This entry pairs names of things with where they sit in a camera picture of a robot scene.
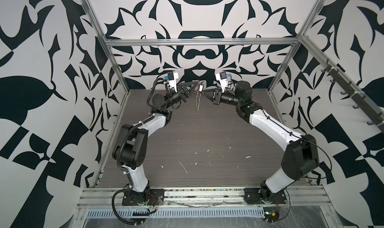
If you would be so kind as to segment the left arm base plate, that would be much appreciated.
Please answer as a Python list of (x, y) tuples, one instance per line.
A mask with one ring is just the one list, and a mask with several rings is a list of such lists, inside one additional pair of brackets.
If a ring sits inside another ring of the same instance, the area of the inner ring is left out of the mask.
[(129, 190), (124, 192), (122, 205), (136, 206), (144, 204), (148, 206), (156, 206), (163, 203), (164, 196), (164, 189), (146, 188), (142, 193)]

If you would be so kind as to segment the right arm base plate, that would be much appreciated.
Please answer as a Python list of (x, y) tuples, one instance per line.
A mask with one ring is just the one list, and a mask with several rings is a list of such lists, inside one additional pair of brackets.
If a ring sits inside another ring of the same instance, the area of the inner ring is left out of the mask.
[(271, 193), (267, 188), (244, 188), (244, 201), (249, 205), (285, 204), (285, 191)]

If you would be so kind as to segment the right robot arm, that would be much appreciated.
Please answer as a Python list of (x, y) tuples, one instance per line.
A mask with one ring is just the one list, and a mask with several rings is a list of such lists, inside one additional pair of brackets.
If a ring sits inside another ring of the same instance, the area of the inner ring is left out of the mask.
[(280, 168), (261, 183), (258, 198), (253, 202), (271, 202), (288, 186), (319, 167), (322, 148), (316, 139), (301, 135), (270, 116), (261, 104), (253, 101), (253, 89), (248, 82), (237, 82), (234, 90), (220, 87), (198, 91), (215, 105), (235, 106), (240, 118), (264, 132), (284, 151)]

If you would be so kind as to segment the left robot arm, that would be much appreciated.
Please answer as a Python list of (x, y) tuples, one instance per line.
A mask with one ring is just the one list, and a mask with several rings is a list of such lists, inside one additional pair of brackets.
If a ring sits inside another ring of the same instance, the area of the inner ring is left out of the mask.
[(199, 84), (199, 81), (192, 81), (173, 88), (165, 79), (156, 79), (147, 98), (147, 106), (151, 109), (149, 116), (136, 124), (121, 127), (112, 158), (127, 175), (133, 193), (149, 193), (150, 183), (143, 166), (148, 138), (171, 121), (172, 111), (168, 108), (186, 102)]

